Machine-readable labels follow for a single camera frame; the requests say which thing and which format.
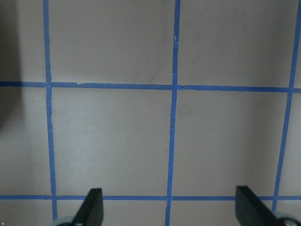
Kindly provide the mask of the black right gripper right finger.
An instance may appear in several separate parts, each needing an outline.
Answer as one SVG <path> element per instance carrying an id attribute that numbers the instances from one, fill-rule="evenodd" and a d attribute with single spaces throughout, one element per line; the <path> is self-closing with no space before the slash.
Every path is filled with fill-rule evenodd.
<path id="1" fill-rule="evenodd" d="M 236 186 L 235 216 L 241 226 L 281 226 L 278 219 L 248 186 Z"/>

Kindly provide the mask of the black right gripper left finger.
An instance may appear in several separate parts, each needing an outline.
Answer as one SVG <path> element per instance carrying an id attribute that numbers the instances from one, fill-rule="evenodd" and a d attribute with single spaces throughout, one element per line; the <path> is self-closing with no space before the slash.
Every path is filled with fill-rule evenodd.
<path id="1" fill-rule="evenodd" d="M 103 193 L 101 188 L 92 188 L 73 218 L 72 226 L 101 226 L 103 223 Z"/>

